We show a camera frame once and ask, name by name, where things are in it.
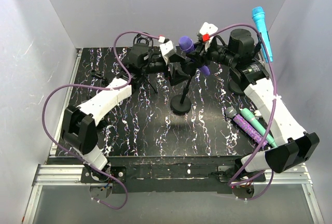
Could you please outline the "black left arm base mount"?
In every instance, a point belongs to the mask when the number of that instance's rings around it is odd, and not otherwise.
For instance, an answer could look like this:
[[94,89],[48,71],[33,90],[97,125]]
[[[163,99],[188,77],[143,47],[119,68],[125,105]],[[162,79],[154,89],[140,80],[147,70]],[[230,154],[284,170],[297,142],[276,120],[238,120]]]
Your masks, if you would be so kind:
[[[106,173],[109,173],[123,183],[126,181],[127,169],[124,166],[112,166],[109,170],[106,171]],[[80,179],[81,183],[112,183],[113,181],[113,179],[110,179],[105,175],[99,174],[89,167],[85,166],[82,169]]]

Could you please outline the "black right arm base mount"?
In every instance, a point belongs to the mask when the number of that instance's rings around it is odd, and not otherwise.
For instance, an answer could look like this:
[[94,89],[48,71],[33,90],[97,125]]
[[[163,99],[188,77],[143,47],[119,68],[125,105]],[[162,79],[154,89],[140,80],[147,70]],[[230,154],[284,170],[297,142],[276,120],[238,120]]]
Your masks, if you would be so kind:
[[[233,166],[221,165],[217,167],[217,179],[222,183],[227,183],[228,181],[230,181],[230,179],[235,173],[236,172]],[[250,172],[250,173],[242,172],[235,179],[235,182],[252,178],[257,174],[258,172]],[[253,182],[265,182],[265,181],[266,177],[264,173],[260,174],[259,176],[253,179]]]

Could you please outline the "purple glitter silver mesh microphone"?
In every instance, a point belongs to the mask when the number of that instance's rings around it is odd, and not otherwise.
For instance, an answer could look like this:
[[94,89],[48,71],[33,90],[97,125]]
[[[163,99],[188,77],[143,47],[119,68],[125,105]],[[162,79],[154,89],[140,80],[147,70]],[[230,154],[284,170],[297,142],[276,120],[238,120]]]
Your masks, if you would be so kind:
[[233,120],[233,122],[235,122],[257,144],[261,143],[262,135],[257,132],[248,121],[238,114],[233,107],[226,108],[225,114],[227,118]]

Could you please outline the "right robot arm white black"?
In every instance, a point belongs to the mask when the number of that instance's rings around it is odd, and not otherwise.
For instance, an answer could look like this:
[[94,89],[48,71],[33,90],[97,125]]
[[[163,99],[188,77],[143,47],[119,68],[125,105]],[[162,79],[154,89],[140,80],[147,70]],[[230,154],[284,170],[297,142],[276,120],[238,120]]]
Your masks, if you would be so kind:
[[244,156],[235,167],[240,181],[249,180],[255,171],[271,169],[282,173],[309,160],[320,139],[316,133],[308,133],[291,115],[276,92],[272,72],[257,59],[264,47],[263,37],[257,34],[254,43],[250,31],[237,24],[230,27],[228,44],[218,45],[220,31],[212,24],[204,23],[197,33],[198,42],[190,53],[199,65],[213,61],[229,67],[232,82],[250,98],[272,133],[276,147]]

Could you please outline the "mint green microphone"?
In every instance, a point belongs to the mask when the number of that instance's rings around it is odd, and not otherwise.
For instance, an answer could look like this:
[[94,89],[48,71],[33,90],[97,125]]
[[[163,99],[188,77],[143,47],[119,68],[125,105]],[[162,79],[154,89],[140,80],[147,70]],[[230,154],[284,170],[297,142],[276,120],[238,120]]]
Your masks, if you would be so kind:
[[[256,119],[254,114],[247,108],[244,108],[240,111],[242,117],[249,122],[252,127],[261,135],[263,136],[265,134],[266,129],[259,123],[259,121]],[[266,137],[266,140],[270,146],[273,148],[277,147],[273,137],[268,134]]]

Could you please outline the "purple foam head microphone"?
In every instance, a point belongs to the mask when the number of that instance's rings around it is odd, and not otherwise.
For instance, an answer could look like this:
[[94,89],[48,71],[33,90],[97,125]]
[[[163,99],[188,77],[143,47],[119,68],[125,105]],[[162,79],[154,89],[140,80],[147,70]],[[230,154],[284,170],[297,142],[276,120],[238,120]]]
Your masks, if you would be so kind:
[[198,57],[198,54],[195,50],[195,45],[193,40],[189,36],[182,36],[178,41],[181,51],[185,54],[188,54],[192,61],[195,61],[198,65],[198,69],[205,75],[209,76],[211,74],[210,69],[203,65],[201,59]]

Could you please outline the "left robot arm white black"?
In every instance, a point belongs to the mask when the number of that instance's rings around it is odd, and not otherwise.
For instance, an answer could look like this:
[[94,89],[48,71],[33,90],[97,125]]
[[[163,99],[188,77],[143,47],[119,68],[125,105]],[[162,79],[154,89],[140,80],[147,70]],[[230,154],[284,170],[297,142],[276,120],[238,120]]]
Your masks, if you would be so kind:
[[89,167],[94,167],[92,176],[98,182],[110,178],[108,160],[98,148],[97,127],[102,119],[148,82],[149,74],[163,73],[172,86],[190,80],[188,73],[171,67],[172,62],[183,64],[184,61],[185,57],[176,51],[171,41],[160,45],[159,51],[148,44],[136,43],[123,59],[123,68],[105,88],[100,88],[91,99],[65,109],[60,138],[70,144]]

